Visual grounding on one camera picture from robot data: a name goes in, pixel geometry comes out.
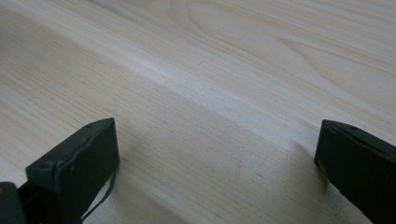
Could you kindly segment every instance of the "black strap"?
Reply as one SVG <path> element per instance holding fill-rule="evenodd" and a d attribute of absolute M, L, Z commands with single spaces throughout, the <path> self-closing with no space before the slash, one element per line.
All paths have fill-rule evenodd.
<path fill-rule="evenodd" d="M 97 207 L 99 207 L 99 205 L 102 204 L 105 201 L 105 199 L 108 197 L 108 195 L 110 195 L 110 193 L 114 189 L 114 185 L 116 183 L 116 173 L 117 173 L 117 170 L 115 170 L 114 173 L 112 174 L 110 184 L 109 184 L 106 194 L 103 196 L 103 198 L 90 211 L 88 211 L 81 218 L 81 220 L 78 221 L 76 224 L 81 224 L 82 222 L 84 222 L 85 218 L 87 218 Z"/>

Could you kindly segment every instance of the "wood grain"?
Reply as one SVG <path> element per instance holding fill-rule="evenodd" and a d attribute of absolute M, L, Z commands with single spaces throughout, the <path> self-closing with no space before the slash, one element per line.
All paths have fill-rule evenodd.
<path fill-rule="evenodd" d="M 114 117 L 87 223 L 369 223 L 313 163 L 323 119 L 396 145 L 394 1 L 0 2 L 0 171 Z"/>

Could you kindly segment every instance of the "light wood surface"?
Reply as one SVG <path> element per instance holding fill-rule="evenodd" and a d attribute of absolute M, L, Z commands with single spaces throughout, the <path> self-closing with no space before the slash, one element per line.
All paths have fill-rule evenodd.
<path fill-rule="evenodd" d="M 114 117 L 86 223 L 370 223 L 313 163 L 320 123 L 396 145 L 396 3 L 0 1 L 0 174 Z"/>

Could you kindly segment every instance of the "wooden table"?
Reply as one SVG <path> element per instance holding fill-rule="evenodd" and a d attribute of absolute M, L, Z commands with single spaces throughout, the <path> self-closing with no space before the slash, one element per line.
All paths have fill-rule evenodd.
<path fill-rule="evenodd" d="M 1 180 L 114 117 L 86 223 L 369 223 L 313 157 L 323 119 L 396 145 L 395 88 L 394 1 L 4 0 Z"/>

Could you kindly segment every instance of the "black object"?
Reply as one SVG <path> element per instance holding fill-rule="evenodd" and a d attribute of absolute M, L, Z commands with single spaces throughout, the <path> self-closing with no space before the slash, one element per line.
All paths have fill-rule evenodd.
<path fill-rule="evenodd" d="M 374 223 L 396 223 L 396 147 L 348 124 L 323 120 L 315 164 Z"/>
<path fill-rule="evenodd" d="M 119 164 L 115 120 L 90 123 L 29 165 L 18 191 L 0 183 L 0 223 L 82 223 L 110 194 Z M 86 213 L 111 176 L 104 198 Z"/>

